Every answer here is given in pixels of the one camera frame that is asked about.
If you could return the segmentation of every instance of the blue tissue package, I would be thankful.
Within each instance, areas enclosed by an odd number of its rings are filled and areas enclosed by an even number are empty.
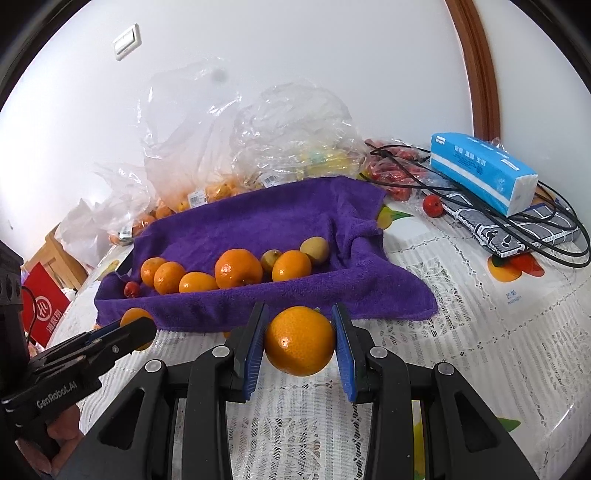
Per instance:
[[[434,134],[431,167],[507,217],[531,206],[538,185],[538,174],[527,165],[466,134]]]

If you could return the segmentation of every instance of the black cable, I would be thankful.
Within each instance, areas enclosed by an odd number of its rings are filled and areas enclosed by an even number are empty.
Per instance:
[[[571,257],[571,258],[572,257],[575,257],[575,258],[584,257],[587,254],[589,254],[589,252],[590,252],[589,234],[588,234],[587,230],[585,229],[585,227],[583,226],[583,224],[579,221],[579,218],[577,217],[576,212],[572,208],[571,204],[560,193],[558,193],[556,190],[554,190],[552,187],[548,186],[547,184],[545,184],[543,182],[538,182],[538,186],[541,189],[541,191],[544,193],[545,196],[540,195],[538,193],[536,193],[535,195],[537,197],[541,198],[544,201],[544,203],[546,203],[547,205],[550,205],[550,207],[552,208],[552,213],[550,215],[543,217],[543,218],[538,218],[538,217],[531,216],[525,212],[522,212],[522,213],[518,213],[518,214],[512,216],[511,218],[508,218],[508,217],[502,215],[501,213],[491,209],[491,207],[486,202],[481,200],[479,197],[474,195],[470,190],[466,189],[465,187],[463,187],[459,183],[453,181],[452,179],[446,177],[445,175],[443,175],[437,171],[427,168],[426,166],[424,166],[420,163],[415,163],[414,165],[416,165],[417,167],[428,170],[432,173],[439,175],[441,178],[448,180],[449,182],[451,182],[454,185],[454,188],[452,188],[452,187],[431,187],[429,185],[426,185],[420,179],[418,179],[415,175],[410,173],[410,171],[408,171],[408,169],[405,168],[405,166],[402,164],[402,162],[400,162],[396,158],[396,156],[392,152],[388,151],[387,149],[393,148],[393,147],[416,148],[417,150],[420,150],[420,151],[430,154],[429,150],[425,150],[423,148],[418,148],[418,147],[409,147],[407,145],[384,145],[382,147],[376,147],[369,142],[366,142],[366,145],[373,148],[373,150],[370,152],[370,155],[375,155],[375,156],[379,156],[382,158],[389,158],[409,178],[414,180],[416,185],[405,185],[405,184],[377,181],[377,180],[373,180],[373,179],[368,178],[364,174],[361,174],[361,177],[363,179],[365,179],[366,181],[368,181],[370,183],[375,183],[380,186],[385,186],[385,187],[427,190],[427,191],[431,192],[432,194],[437,195],[440,198],[441,197],[444,198],[445,201],[454,203],[454,204],[456,204],[460,207],[463,207],[463,208],[470,208],[470,209],[474,209],[474,210],[481,212],[483,215],[485,215],[485,217],[488,220],[490,220],[495,225],[497,225],[505,233],[507,233],[508,235],[511,235],[517,241],[524,244],[526,248],[533,250],[545,258],[555,261],[556,263],[559,263],[559,264],[567,266],[567,267],[573,267],[573,268],[582,268],[582,267],[585,267],[591,263],[591,255],[587,258],[587,260],[585,262],[575,263],[575,262],[569,262],[569,261],[563,260],[561,258],[558,258],[555,255],[551,255],[547,251],[542,250],[540,248],[540,247],[546,247],[547,249],[549,249],[553,252],[556,252],[558,254],[564,255],[566,257]],[[547,190],[553,192],[558,198],[560,198],[560,200],[563,200],[565,202],[565,204],[569,207],[570,211],[563,208],[561,205],[558,205],[551,198],[551,195],[548,193]],[[470,202],[471,205],[469,205],[468,203],[456,200],[455,198],[451,198],[451,197],[447,197],[445,195],[442,195],[438,191],[461,193],[465,198],[467,198],[467,201]],[[564,227],[562,225],[557,225],[556,223],[550,222],[550,220],[555,218],[556,214],[558,214],[558,213],[561,213],[562,215],[564,215],[575,226],[569,228],[569,227]],[[587,243],[587,247],[582,252],[568,252],[566,250],[558,248],[551,243],[545,242],[545,241],[543,241],[539,238],[536,238],[536,237],[532,237],[532,235],[526,229],[522,228],[521,226],[519,226],[515,223],[515,221],[519,221],[519,219],[525,219],[525,221],[527,221],[529,223],[539,223],[539,224],[543,224],[543,225],[553,226],[555,228],[564,229],[566,231],[573,231],[578,228],[581,231],[581,233]]]
[[[37,317],[38,317],[37,302],[35,300],[35,295],[33,295],[33,292],[31,291],[31,289],[29,287],[26,287],[25,285],[23,285],[21,288],[31,296],[31,301],[33,302],[33,319],[31,321],[31,326],[29,327],[29,331],[27,333],[27,345],[28,345],[31,342],[31,332],[33,331],[33,326],[35,325],[35,322],[37,321]]]
[[[412,179],[414,179],[417,183],[419,183],[420,185],[422,185],[424,187],[424,189],[429,190],[430,192],[438,195],[439,197],[442,197],[441,194],[437,193],[435,190],[437,190],[436,187],[430,187],[426,184],[424,184],[421,180],[419,180],[418,178],[416,178],[413,174],[411,174],[395,157],[394,155],[392,155],[391,152],[389,152],[388,150],[383,150],[384,148],[387,147],[379,147],[376,148],[375,150],[373,150],[371,152],[371,154],[373,155],[380,155],[382,157],[388,157],[390,158],[393,162],[395,162],[407,175],[409,175]],[[493,222],[494,224],[496,224],[499,228],[501,228],[505,233],[507,233],[508,235],[512,235],[513,237],[515,237],[517,240],[519,240],[520,242],[522,242],[526,247],[529,247],[530,249],[537,251],[538,253],[540,253],[541,255],[544,255],[547,258],[550,258],[552,260],[557,261],[558,263],[561,263],[563,265],[567,265],[568,266],[574,266],[574,265],[579,265],[579,264],[574,264],[574,263],[570,263],[570,262],[565,262],[562,260],[557,259],[555,256],[553,255],[548,255],[546,252],[544,252],[543,250],[538,249],[537,247],[535,247],[531,242],[530,239],[532,239],[530,233],[523,229],[522,227],[520,227],[519,225],[515,224],[512,220],[510,220],[509,218],[507,218],[506,216],[496,212],[495,210],[492,210],[488,204],[486,202],[484,202],[483,200],[481,200],[480,198],[478,198],[477,196],[475,196],[470,190],[465,189],[463,186],[461,186],[460,184],[458,184],[457,182],[453,181],[452,179],[449,179],[448,177],[446,177],[445,175],[440,174],[439,172],[435,172],[437,173],[439,176],[441,176],[444,179],[449,180],[450,182],[452,182],[453,184],[455,184],[458,188],[458,191],[461,192],[462,195],[464,195],[464,197],[466,197],[468,199],[468,201],[470,201],[471,205],[465,203],[465,202],[460,202],[454,198],[451,197],[445,197],[446,200],[455,203],[463,208],[471,208],[474,210],[478,210],[481,213],[483,213],[491,222]],[[554,206],[554,208],[558,208],[558,206],[555,204],[555,202],[553,200],[550,200],[550,202],[552,203],[552,205]],[[581,228],[581,230],[584,229],[584,227],[582,226],[582,224],[578,221],[578,218],[572,218],[570,216],[570,213],[567,212],[566,210],[563,210],[562,212],[563,214],[565,214],[566,216],[569,217],[569,219],[575,223],[577,226],[579,226]],[[544,223],[543,220],[541,219],[536,219],[537,223]],[[519,235],[516,235],[515,232],[509,230],[509,228],[513,228],[515,230],[517,230],[518,232],[520,232],[521,234],[525,235],[526,237],[528,237],[528,239],[524,239],[522,237],[520,237]],[[589,252],[589,241],[587,241],[587,249],[585,250],[585,252],[580,252],[580,253],[576,253],[576,252],[568,252],[565,250],[562,250],[561,248],[557,248],[555,247],[553,244],[550,244],[548,242],[544,242],[539,238],[535,238],[532,239],[535,243],[538,243],[539,245],[542,245],[552,251],[555,251],[559,254],[563,254],[566,255],[568,257],[583,257],[585,256],[588,252]]]

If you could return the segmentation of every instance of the price label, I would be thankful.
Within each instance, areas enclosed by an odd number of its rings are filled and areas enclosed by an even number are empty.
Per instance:
[[[207,198],[205,196],[205,190],[197,190],[193,193],[188,195],[189,199],[189,207],[195,208],[201,205],[205,205],[207,203]]]
[[[284,183],[287,183],[279,175],[273,172],[261,175],[259,177],[259,182],[261,182],[266,189],[269,187],[274,187],[276,185],[282,185]]]
[[[127,225],[125,225],[123,227],[123,230],[121,230],[119,232],[119,239],[126,240],[128,238],[131,238],[131,231],[132,231],[133,227],[134,227],[133,222],[130,222]]]

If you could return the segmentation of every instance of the table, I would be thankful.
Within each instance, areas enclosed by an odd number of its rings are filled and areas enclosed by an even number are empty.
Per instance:
[[[422,322],[356,324],[406,362],[458,367],[497,416],[521,422],[511,435],[538,476],[559,479],[591,434],[591,269],[561,267],[537,256],[543,276],[523,273],[501,282],[491,274],[489,255],[449,217],[426,218],[398,202],[388,207],[395,213],[384,230],[384,250],[429,285],[439,312]],[[564,248],[576,250],[574,244]],[[68,308],[51,345],[92,328],[96,277],[130,249],[109,252]],[[505,273],[497,276],[507,280]],[[80,403],[81,429],[90,429],[148,360],[187,362],[223,342],[221,333],[159,331],[152,347],[122,358],[101,378],[103,388]],[[264,358],[251,401],[228,404],[234,478],[362,478],[370,421],[371,406],[346,401],[335,358],[305,378],[283,374]],[[179,460],[175,448],[175,475]]]

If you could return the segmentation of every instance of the white wall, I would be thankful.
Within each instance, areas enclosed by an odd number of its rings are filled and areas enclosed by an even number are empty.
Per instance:
[[[143,45],[117,62],[112,41],[133,23]],[[95,162],[142,161],[134,107],[145,82],[204,54],[232,62],[246,101],[302,78],[331,89],[366,136],[472,132],[444,0],[92,0],[0,112],[0,238],[26,259],[81,196],[102,200]]]
[[[475,3],[495,63],[505,148],[564,194],[591,229],[591,94],[558,47],[512,2]]]

